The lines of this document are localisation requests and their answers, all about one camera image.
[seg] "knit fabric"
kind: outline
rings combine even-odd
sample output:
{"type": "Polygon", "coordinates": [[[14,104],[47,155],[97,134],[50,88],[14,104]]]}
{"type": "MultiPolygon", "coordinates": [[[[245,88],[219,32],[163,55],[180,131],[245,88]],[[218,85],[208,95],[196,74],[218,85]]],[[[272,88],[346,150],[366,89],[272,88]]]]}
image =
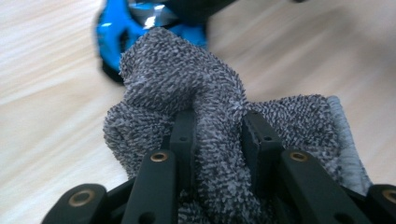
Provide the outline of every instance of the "knit fabric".
{"type": "Polygon", "coordinates": [[[122,55],[120,75],[126,92],[108,111],[104,132],[107,145],[130,178],[137,175],[146,153],[160,149],[176,113],[188,108],[195,112],[197,191],[180,195],[179,223],[275,221],[271,204],[250,191],[250,173],[240,143],[242,117],[249,110],[269,121],[285,149],[310,152],[338,183],[363,193],[370,186],[350,133],[346,134],[352,145],[340,141],[339,134],[347,124],[334,122],[343,113],[340,107],[334,109],[336,102],[329,104],[330,98],[292,96],[250,103],[233,69],[162,28],[140,37],[122,55]],[[346,167],[341,157],[345,145],[349,154],[355,151],[346,167]],[[360,179],[344,175],[350,164],[360,179]]]}

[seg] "blue toy car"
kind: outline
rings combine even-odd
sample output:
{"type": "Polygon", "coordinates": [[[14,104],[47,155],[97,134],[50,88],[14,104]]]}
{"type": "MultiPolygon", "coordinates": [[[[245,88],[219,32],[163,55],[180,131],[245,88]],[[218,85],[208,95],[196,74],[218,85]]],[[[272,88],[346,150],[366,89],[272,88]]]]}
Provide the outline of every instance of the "blue toy car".
{"type": "Polygon", "coordinates": [[[192,44],[206,48],[204,25],[187,25],[165,5],[150,1],[107,0],[98,17],[97,44],[104,72],[114,81],[119,76],[120,56],[150,28],[164,27],[192,44]]]}

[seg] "cloth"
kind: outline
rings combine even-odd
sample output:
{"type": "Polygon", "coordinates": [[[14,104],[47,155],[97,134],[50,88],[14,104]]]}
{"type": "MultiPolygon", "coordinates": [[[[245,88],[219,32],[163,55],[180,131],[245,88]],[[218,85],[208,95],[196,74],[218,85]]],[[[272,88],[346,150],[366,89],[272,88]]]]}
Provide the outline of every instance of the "cloth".
{"type": "Polygon", "coordinates": [[[163,28],[152,29],[123,53],[120,75],[126,91],[108,111],[104,132],[130,178],[146,153],[160,149],[176,113],[195,112],[197,190],[180,194],[178,223],[275,221],[271,204],[250,191],[239,141],[242,117],[249,110],[269,121],[285,149],[310,152],[339,184],[361,194],[371,185],[335,96],[251,103],[233,69],[163,28]]]}

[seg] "light wood surface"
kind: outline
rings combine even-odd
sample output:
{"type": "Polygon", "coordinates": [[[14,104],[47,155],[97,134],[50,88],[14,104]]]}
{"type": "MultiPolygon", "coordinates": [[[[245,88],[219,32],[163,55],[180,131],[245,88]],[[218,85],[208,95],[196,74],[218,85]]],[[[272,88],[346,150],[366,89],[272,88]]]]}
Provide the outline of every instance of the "light wood surface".
{"type": "MultiPolygon", "coordinates": [[[[124,88],[99,69],[102,4],[0,2],[0,223],[39,223],[74,186],[126,180],[103,139],[124,88]]],[[[396,185],[396,2],[240,0],[209,43],[251,101],[338,96],[369,176],[396,185]]]]}

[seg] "black plastic part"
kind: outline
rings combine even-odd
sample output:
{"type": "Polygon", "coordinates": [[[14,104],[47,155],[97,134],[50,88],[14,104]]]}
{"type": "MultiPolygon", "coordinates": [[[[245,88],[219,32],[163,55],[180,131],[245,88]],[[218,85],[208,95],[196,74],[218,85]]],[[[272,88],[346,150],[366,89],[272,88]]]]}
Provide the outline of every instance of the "black plastic part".
{"type": "Polygon", "coordinates": [[[373,185],[366,197],[366,212],[374,223],[396,223],[396,187],[373,185]]]}
{"type": "Polygon", "coordinates": [[[195,119],[193,110],[177,113],[174,128],[169,140],[169,149],[177,157],[177,191],[187,192],[194,186],[195,119]]]}
{"type": "Polygon", "coordinates": [[[142,161],[123,224],[177,223],[177,161],[169,150],[155,150],[142,161]]]}
{"type": "Polygon", "coordinates": [[[371,223],[309,153],[284,151],[278,174],[298,207],[302,223],[371,223]]]}
{"type": "Polygon", "coordinates": [[[96,184],[83,184],[67,191],[50,209],[43,224],[92,224],[107,220],[104,207],[106,189],[96,184]]]}
{"type": "Polygon", "coordinates": [[[270,196],[284,148],[275,130],[256,111],[248,111],[243,118],[242,150],[251,174],[252,191],[259,197],[270,196]]]}
{"type": "Polygon", "coordinates": [[[109,223],[120,223],[126,204],[134,186],[134,178],[114,188],[107,194],[106,210],[109,211],[109,223]]]}
{"type": "Polygon", "coordinates": [[[102,60],[102,70],[104,73],[110,77],[113,81],[123,85],[123,78],[120,76],[120,72],[114,70],[110,65],[108,65],[104,60],[102,60]]]}
{"type": "Polygon", "coordinates": [[[210,16],[230,5],[235,0],[165,0],[181,20],[189,25],[204,24],[210,16]]]}

